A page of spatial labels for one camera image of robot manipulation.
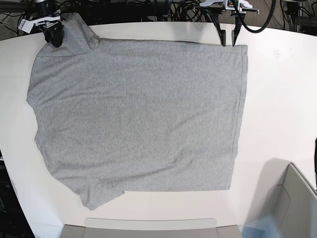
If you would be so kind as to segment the grey T-shirt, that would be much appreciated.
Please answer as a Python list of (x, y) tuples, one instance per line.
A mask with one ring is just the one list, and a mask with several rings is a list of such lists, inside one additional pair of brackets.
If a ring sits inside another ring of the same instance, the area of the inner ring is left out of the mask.
[(27, 93), (50, 174), (91, 210), (126, 191), (228, 190), (247, 46), (106, 39), (79, 14), (65, 18)]

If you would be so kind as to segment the grey chair right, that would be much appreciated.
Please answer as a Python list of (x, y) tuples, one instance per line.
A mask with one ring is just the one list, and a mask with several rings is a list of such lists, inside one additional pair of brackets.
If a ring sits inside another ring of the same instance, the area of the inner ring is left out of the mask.
[(282, 183), (269, 190), (257, 228), (264, 238), (317, 236), (317, 191), (293, 163)]

